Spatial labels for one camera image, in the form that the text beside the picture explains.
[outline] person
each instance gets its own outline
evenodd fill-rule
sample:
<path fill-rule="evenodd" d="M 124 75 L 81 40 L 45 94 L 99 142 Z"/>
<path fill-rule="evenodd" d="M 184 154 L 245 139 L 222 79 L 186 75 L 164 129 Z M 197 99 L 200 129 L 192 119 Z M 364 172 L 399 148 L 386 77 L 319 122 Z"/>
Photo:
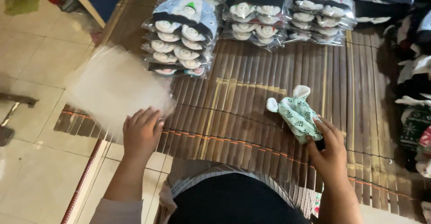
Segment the person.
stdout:
<path fill-rule="evenodd" d="M 143 173 L 162 133 L 159 118 L 160 111 L 151 107 L 127 116 L 123 126 L 124 156 L 91 224 L 141 223 Z M 319 152 L 312 139 L 307 143 L 313 165 L 324 182 L 318 222 L 361 224 L 358 200 L 347 177 L 343 135 L 328 120 L 319 118 L 321 121 L 314 118 L 314 122 L 323 134 L 326 149 Z M 276 190 L 276 184 L 270 187 L 249 171 L 218 172 L 204 180 L 195 178 L 194 185 L 190 180 L 171 199 L 175 207 L 165 223 L 309 223 L 282 198 L 285 195 Z"/>

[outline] bamboo mat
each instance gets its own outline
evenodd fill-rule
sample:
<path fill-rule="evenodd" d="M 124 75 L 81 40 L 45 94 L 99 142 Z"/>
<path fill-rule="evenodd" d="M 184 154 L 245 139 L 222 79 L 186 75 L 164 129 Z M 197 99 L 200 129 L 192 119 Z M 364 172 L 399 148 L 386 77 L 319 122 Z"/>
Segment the bamboo mat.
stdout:
<path fill-rule="evenodd" d="M 100 44 L 122 44 L 142 54 L 143 21 L 157 0 L 121 0 Z M 178 101 L 157 147 L 185 159 L 217 161 L 321 192 L 305 147 L 266 99 L 311 88 L 308 104 L 345 133 L 348 175 L 360 203 L 424 221 L 420 199 L 428 180 L 400 167 L 394 104 L 397 65 L 373 29 L 347 33 L 343 47 L 287 44 L 273 53 L 251 44 L 219 40 L 208 79 L 177 78 Z M 54 130 L 115 142 L 85 112 L 66 105 Z"/>

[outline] tile floor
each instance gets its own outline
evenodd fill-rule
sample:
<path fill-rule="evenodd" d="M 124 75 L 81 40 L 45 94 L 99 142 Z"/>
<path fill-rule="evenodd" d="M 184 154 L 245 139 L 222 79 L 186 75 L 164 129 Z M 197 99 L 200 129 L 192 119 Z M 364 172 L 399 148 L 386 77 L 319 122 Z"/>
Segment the tile floor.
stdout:
<path fill-rule="evenodd" d="M 47 0 L 40 0 L 37 12 L 14 17 L 3 8 L 0 0 L 0 92 L 39 101 L 34 108 L 19 105 L 8 123 L 14 138 L 0 148 L 0 223 L 59 224 L 96 144 L 95 139 L 53 131 L 66 104 L 62 80 L 91 55 L 94 44 L 77 22 L 79 15 L 61 12 Z M 0 102 L 0 121 L 12 105 Z M 89 223 L 122 155 L 122 146 L 106 144 L 74 223 Z M 160 153 L 148 164 L 143 223 L 154 219 L 158 189 L 171 164 Z"/>

